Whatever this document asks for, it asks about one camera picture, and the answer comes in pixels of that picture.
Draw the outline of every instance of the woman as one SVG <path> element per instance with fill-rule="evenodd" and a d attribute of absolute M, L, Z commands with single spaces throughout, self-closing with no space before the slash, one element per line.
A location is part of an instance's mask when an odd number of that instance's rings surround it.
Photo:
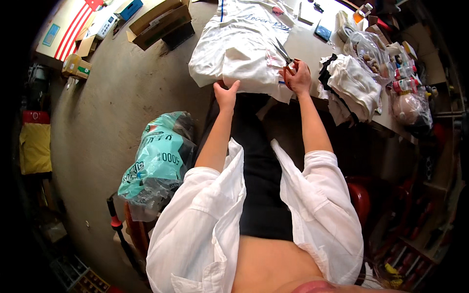
<path fill-rule="evenodd" d="M 308 66 L 295 66 L 284 79 L 300 102 L 303 173 L 276 140 L 269 145 L 255 116 L 264 97 L 237 97 L 240 81 L 229 90 L 215 83 L 195 168 L 151 236 L 154 292 L 368 290 L 351 285 L 363 262 L 360 223 L 309 95 Z"/>

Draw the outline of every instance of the smartphone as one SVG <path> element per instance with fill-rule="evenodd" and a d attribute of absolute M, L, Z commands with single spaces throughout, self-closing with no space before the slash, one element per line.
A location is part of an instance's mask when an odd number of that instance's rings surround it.
<path fill-rule="evenodd" d="M 324 41 L 328 42 L 329 38 L 331 37 L 331 33 L 332 33 L 331 26 L 329 25 L 329 23 L 324 18 L 322 18 L 319 21 L 314 33 L 318 37 L 323 39 Z"/>

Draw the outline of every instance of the table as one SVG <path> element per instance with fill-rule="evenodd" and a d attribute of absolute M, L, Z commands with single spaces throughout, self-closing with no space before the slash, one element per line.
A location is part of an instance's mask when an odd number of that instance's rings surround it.
<path fill-rule="evenodd" d="M 312 3 L 309 3 L 306 0 L 304 1 L 306 4 L 312 5 Z M 301 0 L 284 0 L 284 2 L 293 8 L 294 12 L 298 14 Z M 295 26 L 289 33 L 284 47 L 291 58 L 301 59 L 308 64 L 311 70 L 311 78 L 313 81 L 310 95 L 313 97 L 315 104 L 322 104 L 322 106 L 319 107 L 320 110 L 328 111 L 326 107 L 327 101 L 320 100 L 318 98 L 318 78 L 319 71 L 322 68 L 322 65 L 319 64 L 319 61 L 321 60 L 321 57 L 329 57 L 332 55 L 332 53 L 343 54 L 344 42 L 341 41 L 337 34 L 332 33 L 331 42 L 333 45 L 328 45 L 314 34 L 314 30 L 316 29 L 316 26 L 321 18 L 332 17 L 335 19 L 335 15 L 339 12 L 339 10 L 343 10 L 347 14 L 352 14 L 354 11 L 335 0 L 319 0 L 316 2 L 321 5 L 322 9 L 324 9 L 324 13 L 321 14 L 318 11 L 315 11 L 317 13 L 317 21 L 315 21 L 312 26 L 302 23 L 296 19 Z M 367 26 L 368 21 L 365 20 L 364 28 Z M 404 127 L 398 123 L 394 116 L 390 113 L 389 100 L 389 95 L 386 93 L 386 90 L 383 89 L 381 91 L 383 112 L 381 114 L 375 113 L 370 124 L 380 130 L 389 129 L 409 140 L 413 144 L 417 144 L 418 140 L 409 132 L 405 131 Z"/>

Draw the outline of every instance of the scissors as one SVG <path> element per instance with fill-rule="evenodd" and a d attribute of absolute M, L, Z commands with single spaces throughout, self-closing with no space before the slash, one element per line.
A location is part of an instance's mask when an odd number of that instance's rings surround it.
<path fill-rule="evenodd" d="M 289 64 L 294 63 L 294 65 L 297 66 L 298 61 L 301 61 L 301 60 L 297 59 L 297 58 L 291 59 L 290 56 L 288 55 L 287 51 L 283 47 L 282 43 L 279 41 L 279 39 L 277 39 L 277 38 L 275 38 L 275 39 L 277 40 L 278 46 L 276 44 L 273 44 L 273 45 L 275 46 L 275 49 L 277 49 L 277 51 L 280 53 L 280 55 L 282 55 L 283 59 L 285 59 L 285 62 L 287 63 L 287 65 L 283 67 L 283 76 L 285 76 L 285 73 L 286 73 L 287 70 L 289 71 L 289 73 L 292 76 L 295 76 L 295 73 L 291 70 Z M 285 85 L 290 90 L 292 90 L 292 88 L 290 87 L 290 85 L 287 82 L 285 82 Z"/>

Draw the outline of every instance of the teal plastic bag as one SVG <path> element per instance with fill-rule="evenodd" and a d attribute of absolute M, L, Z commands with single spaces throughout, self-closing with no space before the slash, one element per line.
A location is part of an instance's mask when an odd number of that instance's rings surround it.
<path fill-rule="evenodd" d="M 187 112 L 165 113 L 148 123 L 135 163 L 124 173 L 118 195 L 130 205 L 156 212 L 168 204 L 192 165 L 196 146 L 191 141 L 193 128 Z M 132 207 L 131 213 L 132 218 L 139 218 Z"/>

